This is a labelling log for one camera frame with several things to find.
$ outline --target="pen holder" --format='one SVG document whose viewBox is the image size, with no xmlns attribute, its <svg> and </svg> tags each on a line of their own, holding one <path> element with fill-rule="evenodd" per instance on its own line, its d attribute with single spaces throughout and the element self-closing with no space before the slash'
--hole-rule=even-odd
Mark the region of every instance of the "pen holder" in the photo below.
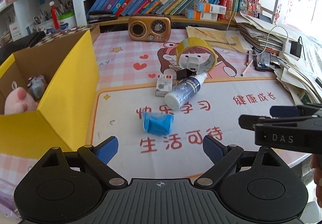
<svg viewBox="0 0 322 224">
<path fill-rule="evenodd" d="M 77 27 L 75 12 L 71 11 L 58 16 L 59 26 L 62 31 Z"/>
<path fill-rule="evenodd" d="M 41 24 L 36 24 L 35 28 L 37 32 L 44 31 L 46 35 L 49 35 L 56 30 L 52 19 L 49 19 Z"/>
</svg>

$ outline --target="blue gripper pad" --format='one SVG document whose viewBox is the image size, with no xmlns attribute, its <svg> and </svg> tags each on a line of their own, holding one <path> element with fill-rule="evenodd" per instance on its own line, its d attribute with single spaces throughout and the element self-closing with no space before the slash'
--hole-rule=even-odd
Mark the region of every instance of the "blue gripper pad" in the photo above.
<svg viewBox="0 0 322 224">
<path fill-rule="evenodd" d="M 269 110 L 272 117 L 292 118 L 299 117 L 300 111 L 294 106 L 272 106 Z"/>
<path fill-rule="evenodd" d="M 204 137 L 202 147 L 204 153 L 209 157 L 214 165 L 228 152 L 228 148 L 225 145 L 221 144 L 219 141 L 209 135 Z"/>
<path fill-rule="evenodd" d="M 107 140 L 103 141 L 102 143 L 100 143 L 95 147 L 94 154 L 104 164 L 107 164 L 117 154 L 118 149 L 119 149 L 118 139 L 115 136 L 111 136 Z"/>
</svg>

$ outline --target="spray bottle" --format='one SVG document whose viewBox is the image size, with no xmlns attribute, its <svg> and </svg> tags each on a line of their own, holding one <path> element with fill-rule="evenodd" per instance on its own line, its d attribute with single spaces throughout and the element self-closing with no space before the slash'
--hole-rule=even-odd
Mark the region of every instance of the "spray bottle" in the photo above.
<svg viewBox="0 0 322 224">
<path fill-rule="evenodd" d="M 174 86 L 172 91 L 164 97 L 166 105 L 172 110 L 179 110 L 200 90 L 207 76 L 208 74 L 205 72 L 190 76 Z"/>
</svg>

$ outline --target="blue packet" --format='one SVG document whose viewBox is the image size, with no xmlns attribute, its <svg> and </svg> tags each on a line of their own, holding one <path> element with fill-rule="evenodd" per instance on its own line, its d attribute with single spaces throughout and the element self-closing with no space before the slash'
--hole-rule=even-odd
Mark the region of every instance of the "blue packet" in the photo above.
<svg viewBox="0 0 322 224">
<path fill-rule="evenodd" d="M 143 129 L 154 135 L 169 135 L 171 133 L 173 115 L 155 112 L 143 112 Z"/>
</svg>

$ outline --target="tape roll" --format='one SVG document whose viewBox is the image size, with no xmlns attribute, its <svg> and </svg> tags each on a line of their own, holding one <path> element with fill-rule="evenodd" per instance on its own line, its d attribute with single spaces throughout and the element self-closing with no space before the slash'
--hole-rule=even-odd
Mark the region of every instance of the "tape roll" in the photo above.
<svg viewBox="0 0 322 224">
<path fill-rule="evenodd" d="M 199 48 L 200 52 L 207 52 L 209 53 L 209 58 L 202 64 L 199 65 L 199 71 L 198 73 L 203 72 L 210 72 L 217 64 L 217 54 L 213 50 L 213 48 L 207 43 L 206 41 L 197 38 L 197 37 L 190 37 L 185 40 L 183 40 L 181 43 L 178 44 L 175 55 L 177 57 L 177 65 L 181 68 L 186 68 L 187 64 L 180 62 L 180 56 L 184 53 L 188 53 L 189 49 Z"/>
</svg>

